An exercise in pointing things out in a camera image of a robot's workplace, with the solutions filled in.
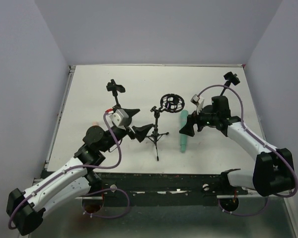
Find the purple cable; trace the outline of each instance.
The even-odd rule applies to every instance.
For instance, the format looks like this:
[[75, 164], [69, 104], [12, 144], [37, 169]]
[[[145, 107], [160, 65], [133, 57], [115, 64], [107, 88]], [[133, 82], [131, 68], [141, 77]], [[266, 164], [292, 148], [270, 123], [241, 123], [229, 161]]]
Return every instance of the purple cable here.
[[88, 193], [85, 196], [95, 195], [95, 194], [98, 194], [98, 193], [102, 193], [102, 192], [106, 192], [106, 191], [113, 191], [113, 190], [117, 190], [117, 191], [122, 192], [126, 196], [126, 198], [127, 198], [126, 210], [122, 214], [107, 217], [107, 216], [97, 215], [97, 214], [94, 214], [94, 213], [88, 213], [88, 212], [85, 211], [85, 209], [83, 207], [84, 213], [85, 214], [88, 214], [90, 216], [93, 216], [93, 217], [99, 217], [99, 218], [104, 218], [104, 219], [120, 218], [120, 217], [125, 216], [127, 213], [129, 213], [129, 211], [130, 211], [130, 209], [129, 209], [130, 208], [130, 199], [129, 199], [129, 196], [128, 196], [128, 194], [124, 190], [121, 190], [120, 188], [106, 188], [106, 189], [103, 189], [103, 190], [99, 190], [97, 192]]
[[[260, 143], [262, 146], [266, 147], [267, 149], [269, 149], [270, 151], [272, 151], [275, 155], [278, 156], [279, 159], [281, 159], [283, 161], [283, 163], [286, 165], [286, 167], [289, 169], [289, 171], [291, 172], [292, 176], [294, 177], [294, 180], [295, 180], [295, 188], [294, 190], [288, 194], [288, 195], [280, 195], [280, 194], [274, 194], [275, 196], [278, 196], [278, 197], [292, 197], [294, 196], [297, 191], [298, 191], [298, 178], [294, 172], [294, 170], [292, 169], [292, 167], [288, 164], [288, 162], [282, 157], [281, 154], [279, 154], [277, 151], [275, 151], [272, 147], [270, 147], [269, 145], [266, 145], [260, 138], [258, 138], [255, 134], [253, 134], [247, 127], [246, 125], [244, 124], [244, 106], [243, 106], [243, 102], [242, 102], [242, 99], [240, 98], [240, 96], [238, 95], [238, 93], [236, 93], [233, 89], [231, 89], [230, 87], [227, 87], [225, 85], [220, 85], [220, 84], [216, 84], [216, 85], [212, 85], [212, 86], [209, 86], [209, 87], [206, 87], [205, 89], [203, 89], [199, 94], [198, 96], [200, 96], [202, 93], [204, 93], [206, 90], [210, 89], [210, 88], [214, 88], [214, 87], [222, 87], [222, 88], [226, 88], [228, 90], [230, 90], [231, 92], [233, 92], [236, 97], [238, 98], [239, 100], [239, 103], [240, 103], [240, 108], [241, 108], [241, 125], [242, 127], [245, 129], [245, 131], [251, 136], [253, 137], [258, 143]], [[259, 212], [262, 212], [266, 206], [267, 206], [268, 202], [266, 202], [264, 208], [262, 210], [260, 210]]]
[[[65, 173], [67, 173], [68, 171], [71, 171], [73, 169], [77, 169], [77, 168], [93, 168], [93, 169], [113, 169], [113, 168], [116, 168], [117, 166], [119, 166], [120, 162], [121, 162], [121, 159], [122, 159], [122, 153], [121, 153], [121, 148], [120, 148], [120, 145], [118, 143], [118, 140], [113, 132], [113, 130], [111, 129], [109, 123], [107, 122], [106, 120], [106, 116], [108, 115], [108, 112], [105, 112], [104, 116], [103, 116], [103, 119], [104, 119], [104, 122], [111, 134], [111, 136], [113, 137], [116, 145], [117, 145], [117, 149], [118, 149], [118, 154], [119, 154], [119, 159], [118, 159], [118, 162], [117, 164], [115, 165], [112, 165], [112, 166], [108, 166], [108, 167], [104, 167], [104, 166], [94, 166], [94, 165], [76, 165], [76, 166], [73, 166], [73, 167], [69, 167], [68, 169], [64, 170]], [[47, 185], [49, 185], [51, 182], [53, 182], [54, 180], [56, 180], [57, 178], [59, 178], [60, 176], [62, 176], [64, 173], [61, 172], [57, 175], [55, 175], [53, 178], [51, 178], [49, 181], [47, 181], [45, 184], [43, 184], [40, 188], [38, 188], [37, 190], [35, 190], [34, 192], [32, 192], [33, 194], [37, 194], [39, 191], [41, 191], [42, 189], [44, 189]], [[9, 222], [8, 222], [8, 228], [10, 230], [14, 230], [16, 229], [16, 227], [13, 227], [12, 226], [12, 221], [14, 219], [14, 216], [15, 214], [17, 213], [17, 211], [20, 209], [20, 207], [26, 202], [28, 201], [31, 197], [33, 197], [32, 194], [30, 194], [29, 196], [27, 196], [25, 199], [23, 199], [23, 201], [21, 201], [19, 203], [19, 205], [17, 205], [17, 207], [14, 209], [14, 211], [12, 212], [11, 216], [10, 216], [10, 219], [9, 219]]]
[[252, 216], [256, 216], [256, 215], [262, 213], [267, 208], [268, 203], [269, 203], [269, 197], [266, 197], [265, 205], [259, 211], [255, 212], [255, 213], [250, 213], [250, 214], [240, 214], [240, 213], [232, 213], [232, 212], [229, 212], [229, 211], [225, 210], [224, 208], [222, 208], [222, 206], [220, 204], [220, 200], [218, 200], [218, 205], [219, 205], [219, 208], [222, 210], [222, 212], [225, 212], [227, 214], [230, 214], [230, 215], [233, 215], [233, 216], [237, 216], [237, 217], [252, 217]]

